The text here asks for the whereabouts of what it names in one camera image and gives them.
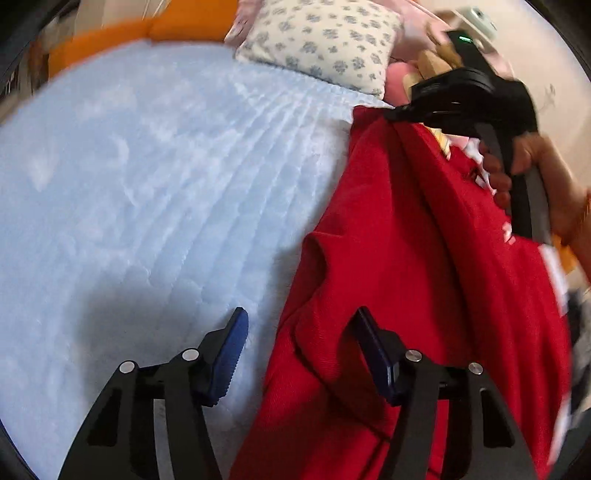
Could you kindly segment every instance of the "screw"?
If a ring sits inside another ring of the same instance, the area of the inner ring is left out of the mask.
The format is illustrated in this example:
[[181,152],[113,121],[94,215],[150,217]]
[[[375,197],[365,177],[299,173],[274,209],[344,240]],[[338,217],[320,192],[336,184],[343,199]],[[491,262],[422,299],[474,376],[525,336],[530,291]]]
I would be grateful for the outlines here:
[[199,358],[199,352],[197,350],[195,350],[194,348],[190,348],[189,350],[185,350],[183,352],[183,359],[186,360],[187,362],[192,362],[193,360],[196,360],[197,358]]
[[122,374],[128,374],[132,371],[134,371],[135,368],[135,363],[130,362],[129,360],[127,360],[126,362],[123,362],[120,366],[119,366],[119,371]]
[[411,362],[420,362],[423,358],[421,352],[419,352],[418,350],[407,350],[405,356]]
[[476,362],[472,362],[468,365],[468,370],[472,372],[474,375],[480,375],[484,371],[481,364],[477,364]]

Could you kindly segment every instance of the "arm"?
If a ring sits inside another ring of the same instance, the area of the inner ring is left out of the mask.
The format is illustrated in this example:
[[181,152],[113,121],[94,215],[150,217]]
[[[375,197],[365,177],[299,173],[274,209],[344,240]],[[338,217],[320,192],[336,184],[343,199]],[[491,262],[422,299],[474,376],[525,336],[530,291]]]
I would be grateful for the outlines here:
[[[554,144],[548,137],[527,134],[515,139],[512,174],[526,172],[538,165],[548,193],[550,226],[560,238],[572,237],[570,247],[579,260],[587,279],[591,278],[591,218],[582,228],[579,222],[587,204],[586,189],[573,177]],[[511,179],[502,172],[501,162],[485,145],[483,166],[489,171],[491,186],[497,190],[495,203],[506,209],[511,201]]]

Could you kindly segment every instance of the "finger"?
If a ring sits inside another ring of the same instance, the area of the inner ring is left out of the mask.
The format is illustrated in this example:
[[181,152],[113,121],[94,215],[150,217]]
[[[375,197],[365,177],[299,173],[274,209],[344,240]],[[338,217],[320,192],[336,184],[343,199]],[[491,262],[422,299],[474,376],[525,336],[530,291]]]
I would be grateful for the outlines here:
[[504,173],[491,173],[488,182],[495,190],[499,192],[508,192],[511,190],[511,179]]
[[503,170],[501,161],[494,155],[491,155],[490,153],[484,155],[484,159],[482,160],[482,167],[488,173],[498,173]]
[[495,195],[495,203],[503,210],[507,210],[511,205],[511,195],[507,192],[498,192]]
[[481,140],[480,144],[478,145],[478,151],[481,155],[487,154],[489,152],[488,147],[486,144]]
[[513,166],[511,174],[525,173],[531,166],[543,158],[548,149],[549,140],[538,134],[525,134],[513,141]]

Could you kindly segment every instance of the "red shirt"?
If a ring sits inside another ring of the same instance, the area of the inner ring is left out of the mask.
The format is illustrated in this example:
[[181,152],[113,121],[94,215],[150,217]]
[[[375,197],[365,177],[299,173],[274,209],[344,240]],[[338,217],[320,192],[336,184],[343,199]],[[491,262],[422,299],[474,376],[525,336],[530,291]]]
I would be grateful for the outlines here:
[[[437,363],[482,364],[545,477],[570,344],[538,246],[506,241],[508,218],[460,150],[447,161],[424,127],[390,124],[379,109],[356,107],[353,118],[348,166],[304,239],[230,480],[377,478],[398,409],[376,392],[347,329],[362,305]],[[430,477],[443,463],[439,403]]]

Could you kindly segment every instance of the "light blue bedsheet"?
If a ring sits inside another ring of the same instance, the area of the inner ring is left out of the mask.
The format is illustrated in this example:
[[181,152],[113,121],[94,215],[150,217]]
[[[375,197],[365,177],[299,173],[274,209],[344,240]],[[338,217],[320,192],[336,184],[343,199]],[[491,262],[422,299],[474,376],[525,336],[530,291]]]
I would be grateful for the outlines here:
[[120,362],[166,362],[242,306],[246,348],[206,409],[227,475],[357,104],[381,105],[219,45],[140,42],[0,128],[0,418],[40,480]]

